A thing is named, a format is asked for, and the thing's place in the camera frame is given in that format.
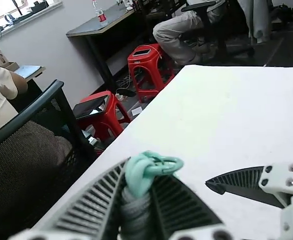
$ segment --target water bottle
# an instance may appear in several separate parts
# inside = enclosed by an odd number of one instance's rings
[[[95,9],[95,14],[98,17],[98,20],[100,21],[101,26],[105,27],[106,25],[108,25],[108,20],[105,13],[103,12],[102,8],[98,6],[97,0],[92,0],[92,2],[93,2],[93,7]]]

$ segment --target red plastic stool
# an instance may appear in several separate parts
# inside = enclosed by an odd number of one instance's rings
[[[158,69],[158,62],[161,58],[164,58],[164,60],[169,63],[167,69]],[[143,103],[145,98],[155,97],[175,76],[173,66],[168,56],[157,43],[138,46],[127,58],[127,62],[129,73],[136,88],[140,103]],[[136,68],[143,68],[148,73],[145,74],[139,82],[135,76]],[[169,76],[166,83],[163,82],[161,74],[167,74]],[[154,89],[141,89],[141,86],[145,82],[153,84]]]
[[[80,103],[86,103],[92,101],[94,108],[87,109],[87,112],[92,112],[94,109],[99,109],[100,112],[90,115],[87,114],[84,117],[77,117],[77,123],[81,129],[85,130],[89,125],[93,125],[95,129],[95,138],[99,138],[101,141],[105,141],[110,137],[109,129],[115,137],[119,136],[124,130],[120,124],[130,123],[131,119],[128,116],[126,110],[123,108],[119,100],[110,91],[103,91],[93,95],[90,95],[81,100]],[[104,109],[98,108],[105,102]],[[122,119],[117,118],[116,107],[123,115]]]

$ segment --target table surface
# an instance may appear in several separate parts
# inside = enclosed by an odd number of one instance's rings
[[[106,19],[108,21],[108,25],[105,27],[101,27],[99,19],[94,17],[89,21],[83,23],[82,25],[76,27],[75,29],[69,31],[66,36],[68,37],[78,37],[78,36],[89,36],[89,35],[99,35],[103,34],[114,25],[121,22],[123,19],[127,18],[128,16],[132,15],[135,11],[130,10],[127,11],[124,4],[120,5],[113,5],[109,9],[104,11]]]
[[[184,160],[178,178],[242,239],[275,239],[280,209],[205,181],[237,169],[293,161],[293,68],[184,67],[35,225],[129,156],[152,150]]]

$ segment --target gray rope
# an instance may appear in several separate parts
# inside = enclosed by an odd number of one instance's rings
[[[122,240],[152,240],[154,222],[151,217],[151,196],[148,192],[141,198],[135,198],[126,186],[122,191]]]

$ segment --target person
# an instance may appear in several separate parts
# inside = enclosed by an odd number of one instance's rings
[[[10,104],[8,100],[13,100],[18,94],[26,93],[28,83],[22,76],[0,67],[0,128],[13,119],[18,112]],[[65,160],[65,157],[70,153],[72,145],[62,136],[57,136],[53,131],[43,125],[29,120],[22,126],[23,133],[19,134],[16,140],[22,145],[35,145],[34,149],[45,150],[45,153],[39,152],[38,155],[31,153],[28,156],[34,161],[39,161],[38,156],[45,157],[53,165],[59,166]]]
[[[0,67],[0,129],[18,115],[8,100],[27,90],[23,77]],[[0,235],[15,231],[12,217],[18,216],[26,203],[42,197],[42,188],[51,186],[71,164],[71,143],[36,119],[27,121],[0,144]],[[39,189],[39,196],[28,196],[34,189]]]
[[[23,77],[0,67],[0,128],[18,114],[8,100],[27,90],[28,83]]]
[[[187,0],[189,5],[209,2],[210,0]],[[224,15],[227,6],[225,0],[216,0],[216,4],[208,7],[207,15],[211,23],[218,22]],[[160,22],[153,28],[153,36],[161,48],[179,65],[198,64],[201,53],[210,51],[208,43],[195,51],[179,36],[187,31],[203,28],[203,22],[195,11],[186,11],[181,15]]]

